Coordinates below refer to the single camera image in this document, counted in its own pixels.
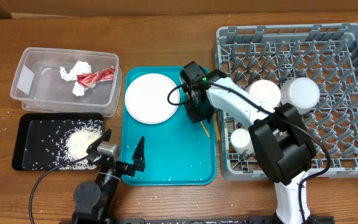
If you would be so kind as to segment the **clear plastic bin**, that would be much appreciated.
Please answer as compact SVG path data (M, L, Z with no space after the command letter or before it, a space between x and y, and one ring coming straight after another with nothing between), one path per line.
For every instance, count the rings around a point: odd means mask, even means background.
M60 72L70 72L77 62L86 62L92 72L113 66L114 79L97 82L83 96L73 94L75 81L65 81ZM22 108L38 112L116 113L121 92L122 70L116 54L73 49L29 47L19 60L10 96Z

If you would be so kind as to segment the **pile of rice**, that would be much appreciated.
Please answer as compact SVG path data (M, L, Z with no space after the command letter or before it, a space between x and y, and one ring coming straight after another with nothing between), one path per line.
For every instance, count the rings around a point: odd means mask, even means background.
M100 119L33 120L25 139L22 169L49 170L88 155L103 133Z

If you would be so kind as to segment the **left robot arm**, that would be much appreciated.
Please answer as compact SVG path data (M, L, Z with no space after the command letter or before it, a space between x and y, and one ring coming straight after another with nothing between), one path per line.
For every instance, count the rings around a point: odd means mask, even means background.
M145 169L145 138L141 137L137 143L130 164L119 160L118 146L109 143L111 134L112 131L107 130L86 150L88 162L99 167L99 172L95 181L83 182L75 189L72 223L116 223L116 219L109 216L109 210L122 176L133 177Z

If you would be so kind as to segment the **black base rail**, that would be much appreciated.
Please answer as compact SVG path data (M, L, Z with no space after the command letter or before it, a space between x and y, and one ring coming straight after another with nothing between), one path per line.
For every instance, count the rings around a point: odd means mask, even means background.
M276 224L282 223L276 216L256 216L249 218L222 219L184 219L184 220L144 220L143 218L107 220L107 221L67 221L69 223L118 223L118 224Z

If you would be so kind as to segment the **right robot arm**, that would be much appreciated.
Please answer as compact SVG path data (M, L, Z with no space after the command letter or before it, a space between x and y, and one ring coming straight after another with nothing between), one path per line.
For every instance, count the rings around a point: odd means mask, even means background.
M196 62L180 72L183 102L192 123L210 121L222 110L246 126L259 167L274 182L277 209L275 221L311 223L306 201L306 178L316 155L298 110L289 103L271 105L238 87L226 73L207 72Z

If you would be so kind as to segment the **small pink plate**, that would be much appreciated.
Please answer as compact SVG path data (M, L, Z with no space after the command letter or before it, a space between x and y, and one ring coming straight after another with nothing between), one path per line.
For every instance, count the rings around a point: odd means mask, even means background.
M270 80L257 80L252 82L252 84L246 88L246 91L252 96L272 105L278 106L280 104L280 89Z

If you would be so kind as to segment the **grey dishwasher rack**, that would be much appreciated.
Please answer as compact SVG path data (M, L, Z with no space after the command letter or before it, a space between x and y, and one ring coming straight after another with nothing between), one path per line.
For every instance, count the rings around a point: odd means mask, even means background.
M319 87L316 106L303 116L318 139L312 172L358 177L358 24L226 26L216 31L215 66L246 88L298 77Z

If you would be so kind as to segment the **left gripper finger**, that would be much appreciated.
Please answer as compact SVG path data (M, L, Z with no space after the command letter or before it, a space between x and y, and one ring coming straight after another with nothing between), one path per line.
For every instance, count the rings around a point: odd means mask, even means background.
M144 154L145 138L142 136L136 145L135 151L132 155L133 165L136 171L143 172L145 169L145 154Z
M93 143L91 143L86 152L87 153L92 153L94 151L97 151L97 148L98 146L103 142L103 141L106 141L108 142L110 140L110 137L111 137L111 133L112 133L112 130L111 128L109 128L106 132L104 132L97 140L95 140Z

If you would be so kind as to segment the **grey bowl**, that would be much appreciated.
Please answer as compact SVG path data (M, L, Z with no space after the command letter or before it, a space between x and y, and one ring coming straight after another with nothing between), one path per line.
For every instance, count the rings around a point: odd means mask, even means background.
M281 87L281 104L294 106L299 114L311 111L320 98L318 85L311 79L301 77L287 80Z

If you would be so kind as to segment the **teal serving tray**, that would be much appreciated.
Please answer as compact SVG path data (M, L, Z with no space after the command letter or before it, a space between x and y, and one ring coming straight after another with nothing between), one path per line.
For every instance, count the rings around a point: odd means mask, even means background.
M135 67L126 75L127 87L138 77L159 73L171 78L180 93L176 113L159 124L145 124L135 120L124 103L121 161L132 163L132 155L140 138L145 138L145 169L135 176L123 176L129 185L206 185L216 176L216 136L214 123L192 123L183 106L188 98L179 87L181 66Z

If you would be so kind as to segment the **black rectangular tray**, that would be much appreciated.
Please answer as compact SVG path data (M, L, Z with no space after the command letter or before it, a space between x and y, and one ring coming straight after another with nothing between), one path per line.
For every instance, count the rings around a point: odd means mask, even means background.
M19 121L11 166L49 170L80 159L103 131L99 113L27 113Z

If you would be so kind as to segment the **red snack wrapper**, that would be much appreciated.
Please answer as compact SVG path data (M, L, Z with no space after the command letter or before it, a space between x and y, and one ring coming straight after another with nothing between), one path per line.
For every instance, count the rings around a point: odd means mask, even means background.
M112 81L114 79L115 71L115 67L109 67L94 73L77 75L77 82L85 88L90 88L97 82Z

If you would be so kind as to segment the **white napkin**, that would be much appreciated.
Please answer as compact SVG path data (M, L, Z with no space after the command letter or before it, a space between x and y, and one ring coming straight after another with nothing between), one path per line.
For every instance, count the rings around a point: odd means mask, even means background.
M60 67L60 76L66 82L75 81L72 93L75 96L83 96L88 87L79 84L77 76L91 73L91 65L88 62L77 61L74 67L67 72L65 67Z

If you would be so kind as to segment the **white cup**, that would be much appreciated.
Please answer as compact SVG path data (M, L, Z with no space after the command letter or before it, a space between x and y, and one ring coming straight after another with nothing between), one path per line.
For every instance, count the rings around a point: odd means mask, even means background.
M231 133L230 142L238 154L243 154L245 152L252 154L254 152L250 133L247 129L239 128L234 130Z

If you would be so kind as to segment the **large white plate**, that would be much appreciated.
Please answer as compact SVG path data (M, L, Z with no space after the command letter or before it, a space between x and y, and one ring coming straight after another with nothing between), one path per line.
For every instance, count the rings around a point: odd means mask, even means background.
M176 86L171 78L159 73L142 75L127 87L126 110L141 123L162 123L177 111L180 93Z

